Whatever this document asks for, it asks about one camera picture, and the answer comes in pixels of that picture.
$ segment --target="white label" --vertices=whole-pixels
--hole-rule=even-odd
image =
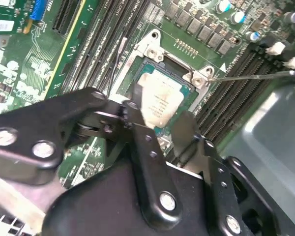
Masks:
[[[0,20],[0,32],[10,32],[13,30],[14,21]]]
[[[0,0],[0,6],[9,6],[10,0]]]

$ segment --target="white connector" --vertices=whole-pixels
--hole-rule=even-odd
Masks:
[[[281,42],[275,43],[272,47],[269,47],[265,50],[265,52],[269,55],[280,55],[282,54],[283,50],[285,49],[285,45]]]
[[[295,69],[295,57],[293,57],[289,61],[283,63],[283,65],[289,69]]]

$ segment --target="silver rivet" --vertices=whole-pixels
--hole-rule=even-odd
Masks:
[[[240,163],[237,159],[233,158],[233,162],[234,162],[237,166],[241,166],[241,163]]]
[[[231,215],[226,216],[226,222],[228,227],[235,233],[235,234],[240,234],[240,225],[238,221],[232,217]]]
[[[32,148],[32,151],[35,156],[47,158],[54,154],[55,148],[53,143],[44,141],[35,144]]]
[[[176,207],[176,202],[174,200],[174,198],[168,194],[168,193],[161,193],[160,196],[160,202],[162,204],[162,206],[166,209],[166,210],[174,210]]]
[[[0,146],[8,146],[17,139],[16,130],[5,129],[0,130]]]

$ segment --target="gold contact pin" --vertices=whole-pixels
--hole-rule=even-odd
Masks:
[[[29,33],[32,24],[33,24],[33,19],[29,19],[28,25],[24,28],[23,33],[25,34]]]

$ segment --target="yellow stripe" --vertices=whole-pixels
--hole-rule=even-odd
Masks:
[[[47,95],[47,92],[48,92],[48,90],[49,90],[49,88],[50,88],[50,85],[51,85],[52,81],[54,80],[54,77],[55,77],[56,71],[57,71],[57,69],[58,69],[58,67],[59,67],[59,64],[60,64],[61,60],[62,60],[62,57],[63,57],[63,55],[64,55],[64,52],[65,52],[65,50],[67,49],[67,46],[68,46],[69,41],[70,41],[70,39],[71,39],[71,35],[72,35],[73,31],[75,30],[75,26],[76,26],[76,24],[77,24],[77,22],[78,22],[78,20],[79,20],[79,17],[80,17],[80,15],[81,15],[81,12],[82,12],[82,10],[83,10],[83,7],[84,7],[85,2],[86,2],[86,0],[82,0],[82,1],[81,1],[80,9],[79,9],[78,14],[77,14],[77,16],[76,16],[76,18],[75,18],[75,20],[74,20],[74,22],[73,22],[73,25],[72,25],[72,27],[71,27],[70,33],[69,33],[69,35],[68,35],[68,38],[67,38],[67,40],[66,40],[65,43],[64,43],[64,46],[63,46],[63,48],[62,48],[62,52],[61,52],[61,54],[60,54],[60,57],[58,58],[58,61],[57,61],[57,64],[56,64],[56,66],[55,66],[55,69],[54,69],[54,71],[53,71],[53,74],[52,74],[52,76],[51,76],[51,78],[50,78],[50,80],[49,80],[49,83],[48,83],[48,85],[47,85],[47,89],[46,89],[46,91],[45,91],[45,94],[42,94],[42,95],[41,95],[43,99],[46,98],[46,95]]]

